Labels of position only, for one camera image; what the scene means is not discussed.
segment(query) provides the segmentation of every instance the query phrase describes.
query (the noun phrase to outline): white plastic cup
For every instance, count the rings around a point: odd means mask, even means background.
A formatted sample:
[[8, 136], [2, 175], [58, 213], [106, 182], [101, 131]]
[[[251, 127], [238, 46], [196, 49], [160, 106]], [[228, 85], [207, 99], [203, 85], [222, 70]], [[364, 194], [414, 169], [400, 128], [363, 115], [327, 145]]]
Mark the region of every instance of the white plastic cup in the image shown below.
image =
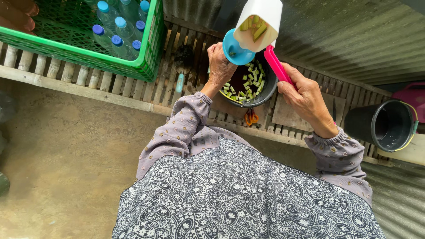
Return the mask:
[[[241, 48], [259, 52], [268, 45], [273, 45], [279, 35], [283, 4], [280, 0], [248, 0], [239, 17], [233, 37], [239, 42]], [[241, 31], [239, 27], [252, 15], [257, 15], [266, 21], [268, 27], [263, 35], [254, 42], [251, 30]]]

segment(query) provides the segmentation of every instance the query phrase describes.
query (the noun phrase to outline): elastic cuff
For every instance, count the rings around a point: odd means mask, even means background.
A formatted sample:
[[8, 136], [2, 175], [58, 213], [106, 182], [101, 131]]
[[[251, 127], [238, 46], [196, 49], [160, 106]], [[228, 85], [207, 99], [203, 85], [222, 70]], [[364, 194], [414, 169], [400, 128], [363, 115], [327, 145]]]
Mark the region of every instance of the elastic cuff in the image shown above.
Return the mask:
[[339, 142], [341, 142], [341, 140], [344, 139], [344, 137], [345, 137], [346, 134], [344, 133], [344, 130], [342, 128], [340, 128], [338, 126], [337, 126], [337, 128], [338, 128], [338, 134], [335, 137], [333, 137], [333, 138], [324, 139], [324, 138], [318, 136], [314, 131], [313, 131], [313, 138], [315, 140], [317, 140], [318, 142], [323, 143], [325, 145], [335, 145], [335, 144], [338, 144]]
[[208, 96], [206, 96], [204, 93], [198, 91], [194, 94], [194, 96], [198, 97], [202, 100], [202, 102], [205, 102], [207, 105], [211, 105], [213, 102]]

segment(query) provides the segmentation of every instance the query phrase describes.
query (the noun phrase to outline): concrete floor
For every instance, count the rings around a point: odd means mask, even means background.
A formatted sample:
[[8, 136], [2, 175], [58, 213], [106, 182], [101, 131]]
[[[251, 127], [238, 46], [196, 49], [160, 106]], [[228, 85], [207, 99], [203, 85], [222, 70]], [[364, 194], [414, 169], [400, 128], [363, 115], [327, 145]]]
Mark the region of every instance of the concrete floor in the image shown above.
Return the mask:
[[[135, 179], [138, 156], [164, 116], [0, 79], [17, 100], [0, 125], [9, 141], [0, 171], [0, 238], [110, 238], [119, 197]], [[265, 155], [309, 173], [310, 151], [242, 135]]]

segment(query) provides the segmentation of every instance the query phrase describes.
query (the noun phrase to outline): corrugated metal wall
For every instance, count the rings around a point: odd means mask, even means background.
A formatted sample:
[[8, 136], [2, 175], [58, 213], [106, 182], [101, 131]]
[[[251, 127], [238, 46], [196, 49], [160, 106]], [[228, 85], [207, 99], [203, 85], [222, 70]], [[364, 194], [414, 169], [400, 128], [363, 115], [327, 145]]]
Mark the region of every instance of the corrugated metal wall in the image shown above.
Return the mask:
[[362, 163], [373, 189], [372, 209], [388, 239], [425, 238], [425, 167]]
[[[247, 0], [163, 1], [166, 14], [226, 32]], [[425, 16], [409, 6], [397, 0], [282, 2], [280, 59], [371, 85], [425, 79]]]

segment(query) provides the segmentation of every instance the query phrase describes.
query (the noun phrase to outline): elderly hand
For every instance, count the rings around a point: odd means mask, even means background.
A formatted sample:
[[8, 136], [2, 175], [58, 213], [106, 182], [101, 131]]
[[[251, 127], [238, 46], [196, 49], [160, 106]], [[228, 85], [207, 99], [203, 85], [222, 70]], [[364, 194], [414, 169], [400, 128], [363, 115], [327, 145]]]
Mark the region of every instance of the elderly hand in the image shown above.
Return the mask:
[[297, 69], [286, 63], [281, 63], [298, 92], [288, 82], [278, 82], [279, 93], [287, 104], [305, 121], [310, 123], [314, 132], [322, 138], [333, 138], [338, 134], [338, 128], [325, 105], [317, 82], [305, 78]]
[[201, 92], [212, 99], [233, 76], [238, 66], [231, 63], [224, 55], [223, 43], [210, 46], [207, 52], [210, 59], [210, 78]]

